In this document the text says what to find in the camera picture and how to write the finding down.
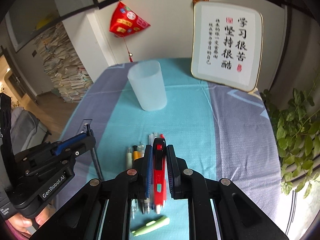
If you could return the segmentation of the left hand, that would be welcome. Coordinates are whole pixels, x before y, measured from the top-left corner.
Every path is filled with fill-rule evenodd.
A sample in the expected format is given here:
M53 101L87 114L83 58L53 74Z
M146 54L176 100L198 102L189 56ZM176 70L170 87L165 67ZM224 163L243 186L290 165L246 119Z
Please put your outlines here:
M42 226L50 218L50 209L45 207L38 216L36 216L35 221L39 226ZM28 227L33 225L31 219L23 217L20 213L15 214L7 220L7 222L18 232L31 235L27 230Z

